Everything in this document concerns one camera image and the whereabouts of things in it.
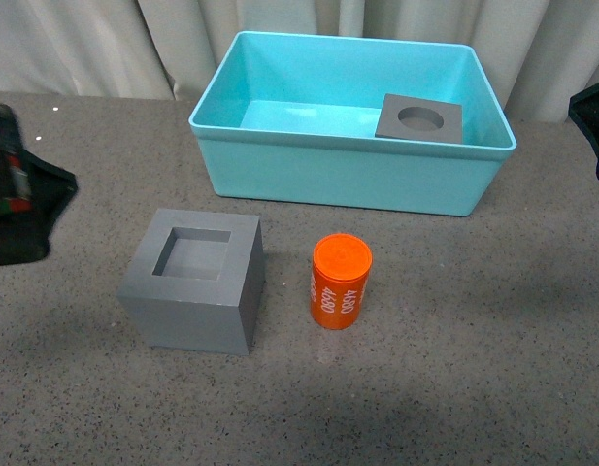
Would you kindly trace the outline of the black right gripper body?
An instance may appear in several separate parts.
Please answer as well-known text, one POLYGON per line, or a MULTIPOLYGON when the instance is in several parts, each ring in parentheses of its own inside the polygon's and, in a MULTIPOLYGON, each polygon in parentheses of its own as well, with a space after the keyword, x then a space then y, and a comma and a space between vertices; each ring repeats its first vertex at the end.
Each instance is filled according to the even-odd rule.
POLYGON ((568 116, 592 147, 597 159, 596 177, 599 181, 599 83, 570 98, 568 116))

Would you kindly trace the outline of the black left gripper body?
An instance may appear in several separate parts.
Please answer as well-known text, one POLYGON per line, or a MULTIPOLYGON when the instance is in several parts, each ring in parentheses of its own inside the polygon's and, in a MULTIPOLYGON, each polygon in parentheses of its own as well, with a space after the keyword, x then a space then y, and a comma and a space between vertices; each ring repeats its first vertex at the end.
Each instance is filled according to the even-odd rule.
POLYGON ((24 147, 16 114, 0 103, 0 266, 45 259, 51 231, 77 192, 74 174, 24 147))

